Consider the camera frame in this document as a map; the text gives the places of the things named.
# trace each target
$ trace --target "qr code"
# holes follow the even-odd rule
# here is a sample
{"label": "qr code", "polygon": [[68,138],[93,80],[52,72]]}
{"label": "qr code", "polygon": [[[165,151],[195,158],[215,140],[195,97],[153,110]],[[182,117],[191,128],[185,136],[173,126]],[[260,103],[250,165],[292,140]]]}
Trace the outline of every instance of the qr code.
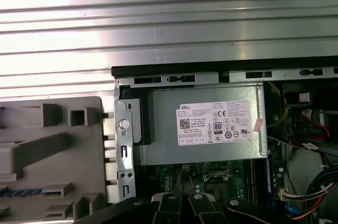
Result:
{"label": "qr code", "polygon": [[180,119],[181,129],[190,129],[190,119]]}

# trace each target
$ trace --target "red cable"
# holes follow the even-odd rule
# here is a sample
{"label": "red cable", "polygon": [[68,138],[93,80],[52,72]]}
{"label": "red cable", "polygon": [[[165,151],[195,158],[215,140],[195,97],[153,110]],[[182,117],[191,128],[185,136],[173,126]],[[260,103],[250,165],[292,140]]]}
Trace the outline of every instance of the red cable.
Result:
{"label": "red cable", "polygon": [[316,136],[316,135],[311,135],[311,134],[299,134],[297,137],[307,137],[307,138],[312,138],[317,141],[323,141],[324,137],[323,136]]}
{"label": "red cable", "polygon": [[303,115],[301,115],[301,116],[302,116],[302,118],[303,118],[305,121],[307,121],[308,123],[310,123],[310,124],[312,124],[312,125],[315,125],[315,126],[318,126],[318,127],[320,127],[321,129],[323,129],[324,131],[326,131],[327,137],[330,136],[330,132],[329,132],[329,130],[328,130],[325,126],[323,126],[323,125],[321,125],[321,124],[318,124],[318,123],[316,123],[316,122],[313,122],[312,120],[308,119],[307,117],[305,117],[305,116],[303,116]]}

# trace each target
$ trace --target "power connector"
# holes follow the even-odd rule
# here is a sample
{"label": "power connector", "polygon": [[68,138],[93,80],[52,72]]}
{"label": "power connector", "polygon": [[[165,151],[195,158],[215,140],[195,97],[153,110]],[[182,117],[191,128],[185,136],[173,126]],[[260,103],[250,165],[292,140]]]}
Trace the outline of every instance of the power connector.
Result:
{"label": "power connector", "polygon": [[286,201],[287,199],[283,196],[283,192],[287,192],[285,188],[281,188],[278,191],[278,197],[280,201]]}

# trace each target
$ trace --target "wire bundle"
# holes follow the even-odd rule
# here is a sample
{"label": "wire bundle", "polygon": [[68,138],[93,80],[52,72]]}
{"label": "wire bundle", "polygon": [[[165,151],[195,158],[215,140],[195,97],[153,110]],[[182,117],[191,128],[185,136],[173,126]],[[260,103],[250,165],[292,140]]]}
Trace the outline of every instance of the wire bundle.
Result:
{"label": "wire bundle", "polygon": [[327,186],[321,187],[322,189],[320,191],[307,195],[293,195],[289,194],[286,191],[282,191],[281,195],[283,196],[283,198],[290,200],[298,200],[298,201],[314,200],[320,198],[321,196],[326,195],[328,192],[332,191],[336,186],[337,186],[336,183],[330,183]]}
{"label": "wire bundle", "polygon": [[327,193],[329,193],[331,190],[333,190],[338,183],[338,165],[330,166],[323,170],[321,173],[319,173],[315,179],[312,181],[312,183],[309,185],[306,195],[304,196],[296,196],[292,195],[293,199],[296,197],[299,200],[306,201],[305,207],[308,208],[304,213],[293,216],[292,219],[298,220],[305,216],[306,222],[309,224],[314,223],[314,219],[310,218],[309,215],[313,213],[323,202],[325,196]]}
{"label": "wire bundle", "polygon": [[[271,86],[271,88],[277,93],[277,95],[281,96],[280,95],[280,91],[279,89],[276,87],[275,84],[273,84],[272,82],[268,81],[268,84]],[[284,112],[282,114],[282,116],[280,117],[279,120],[275,121],[273,124],[271,125],[268,125],[267,128],[270,128],[270,127],[274,127],[276,125],[279,125],[280,123],[282,123],[286,118],[287,118],[287,115],[289,113],[289,108],[284,108]]]}
{"label": "wire bundle", "polygon": [[310,139],[314,139],[316,141],[324,141],[325,138],[328,138],[330,136],[330,131],[325,126],[318,124],[316,122],[313,122],[312,120],[310,120],[309,118],[307,118],[303,114],[301,115],[301,117],[304,121],[321,128],[323,130],[324,135],[298,134],[298,135],[295,135],[294,137],[292,137],[292,139],[291,139],[292,145],[298,146],[298,147],[303,147],[303,146],[301,146],[297,143],[298,138],[310,138]]}

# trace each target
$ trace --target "green circuit board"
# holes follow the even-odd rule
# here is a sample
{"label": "green circuit board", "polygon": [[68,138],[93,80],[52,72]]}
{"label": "green circuit board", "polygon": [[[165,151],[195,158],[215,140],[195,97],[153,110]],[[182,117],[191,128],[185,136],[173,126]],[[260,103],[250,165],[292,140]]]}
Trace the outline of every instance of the green circuit board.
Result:
{"label": "green circuit board", "polygon": [[186,187],[181,179],[184,184],[189,184],[189,193],[209,193],[220,201],[247,197],[244,161],[160,165],[156,167],[156,174],[161,192],[175,192],[180,186]]}

